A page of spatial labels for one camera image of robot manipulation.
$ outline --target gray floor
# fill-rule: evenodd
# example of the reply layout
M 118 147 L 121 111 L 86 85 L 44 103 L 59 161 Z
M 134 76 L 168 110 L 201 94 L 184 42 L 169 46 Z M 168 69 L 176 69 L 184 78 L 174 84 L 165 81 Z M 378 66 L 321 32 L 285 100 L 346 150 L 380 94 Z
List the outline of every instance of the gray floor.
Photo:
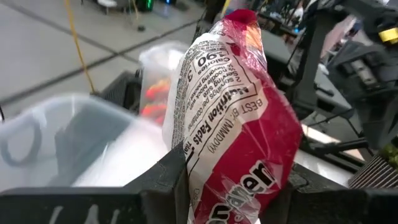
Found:
M 101 91 L 121 72 L 139 68 L 140 52 L 168 40 L 190 43 L 203 10 L 155 2 L 152 13 L 104 15 L 97 5 L 70 0 L 80 48 Z M 48 97 L 89 92 L 63 0 L 0 0 L 0 105 L 6 117 Z M 137 25 L 145 25 L 138 32 Z

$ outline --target red snack bag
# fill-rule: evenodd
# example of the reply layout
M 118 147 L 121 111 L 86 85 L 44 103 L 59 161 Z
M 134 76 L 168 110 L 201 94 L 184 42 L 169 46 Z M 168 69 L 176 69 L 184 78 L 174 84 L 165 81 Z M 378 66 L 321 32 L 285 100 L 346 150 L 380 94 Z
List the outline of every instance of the red snack bag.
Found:
M 183 141 L 195 223 L 255 223 L 287 180 L 302 129 L 266 63 L 242 9 L 197 38 L 172 79 L 164 141 Z

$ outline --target plastic wrapper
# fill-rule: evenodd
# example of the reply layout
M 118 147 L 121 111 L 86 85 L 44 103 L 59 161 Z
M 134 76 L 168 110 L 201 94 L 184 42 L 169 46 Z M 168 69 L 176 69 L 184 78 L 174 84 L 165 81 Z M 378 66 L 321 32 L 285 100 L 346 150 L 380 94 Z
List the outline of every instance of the plastic wrapper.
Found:
M 185 52 L 163 137 L 183 141 L 195 223 L 255 223 L 287 181 L 302 129 L 267 73 L 255 13 L 234 11 Z
M 140 115 L 162 125 L 170 90 L 170 79 L 180 58 L 188 49 L 183 43 L 170 41 L 156 45 L 139 56 L 142 64 Z

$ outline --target clear plastic bin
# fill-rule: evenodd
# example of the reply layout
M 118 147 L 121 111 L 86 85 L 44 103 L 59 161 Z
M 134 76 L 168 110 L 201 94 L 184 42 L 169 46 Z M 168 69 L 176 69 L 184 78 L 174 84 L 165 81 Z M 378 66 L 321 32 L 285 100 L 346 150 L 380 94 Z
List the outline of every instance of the clear plastic bin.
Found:
M 167 86 L 181 57 L 188 48 L 189 46 L 186 44 L 171 41 L 156 45 L 140 54 L 139 61 L 142 65 L 140 112 L 148 104 L 167 104 L 169 91 L 168 88 L 162 87 Z M 154 93 L 153 97 L 149 97 L 149 91 Z M 156 120 L 157 115 L 150 116 L 150 118 Z
M 95 96 L 65 95 L 0 124 L 0 153 L 1 192 L 123 186 L 167 150 L 151 122 Z

